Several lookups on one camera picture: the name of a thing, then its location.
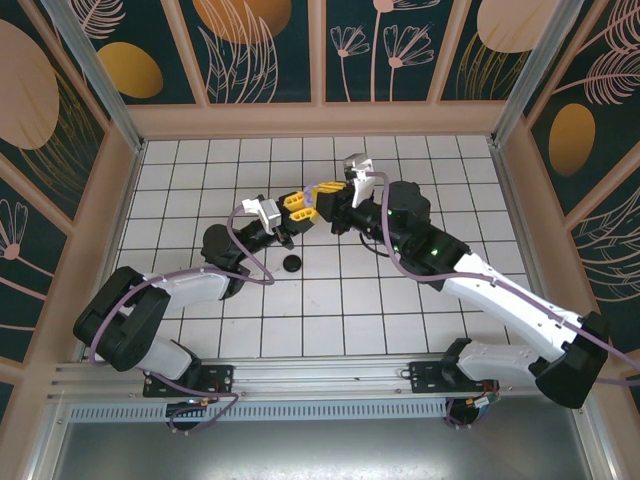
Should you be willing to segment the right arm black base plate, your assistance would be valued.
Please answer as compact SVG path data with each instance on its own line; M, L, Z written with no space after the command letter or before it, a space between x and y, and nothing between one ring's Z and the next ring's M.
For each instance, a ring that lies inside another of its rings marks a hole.
M471 380L456 365L440 361L416 361L408 364L408 378L413 393L471 393L479 396L489 391L498 392L495 380Z

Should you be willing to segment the aluminium frame post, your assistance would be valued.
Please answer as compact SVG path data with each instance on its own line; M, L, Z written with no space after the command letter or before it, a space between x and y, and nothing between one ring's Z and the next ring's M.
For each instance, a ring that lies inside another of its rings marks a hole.
M579 25L584 4L593 0L559 0L539 39L518 75L506 104L489 136L489 145L499 149L508 139L536 88L551 69L571 28Z
M126 17L124 0L38 0L102 105L135 153L142 136L92 40L106 40Z

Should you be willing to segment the aluminium table edge rail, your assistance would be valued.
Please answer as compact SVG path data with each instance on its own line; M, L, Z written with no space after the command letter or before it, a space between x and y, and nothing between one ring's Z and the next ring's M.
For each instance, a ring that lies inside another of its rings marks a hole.
M547 298L546 284L539 269L540 263L524 216L524 210L516 192L515 183L508 169L506 157L503 155L501 149L495 146L492 141L489 141L489 151L504 195L516 241L519 244L519 249L523 257L531 291L542 298Z
M139 170L137 148L115 135L104 140L78 210L74 232L77 254L74 273L78 285L74 288L70 326L114 266Z

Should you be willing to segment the aluminium mounting rail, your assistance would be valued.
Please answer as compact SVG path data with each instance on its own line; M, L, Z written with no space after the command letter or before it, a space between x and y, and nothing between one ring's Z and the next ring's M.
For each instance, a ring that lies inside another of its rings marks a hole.
M245 401L408 398L401 371L438 355L373 355L211 360L234 367L232 391ZM142 401L143 373L67 363L55 367L47 399L66 402Z

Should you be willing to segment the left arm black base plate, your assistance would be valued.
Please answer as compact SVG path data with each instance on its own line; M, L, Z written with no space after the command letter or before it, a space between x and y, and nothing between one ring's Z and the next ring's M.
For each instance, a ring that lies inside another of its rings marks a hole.
M146 373L142 389L144 398L207 397L230 393L234 380L231 365L195 365L176 380Z

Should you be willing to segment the grey metal sheet panel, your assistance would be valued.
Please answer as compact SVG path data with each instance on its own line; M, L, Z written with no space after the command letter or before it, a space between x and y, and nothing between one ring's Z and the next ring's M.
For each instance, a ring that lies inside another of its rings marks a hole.
M592 480L568 432L540 438L435 419L228 422L173 435L159 424L76 424L54 480Z

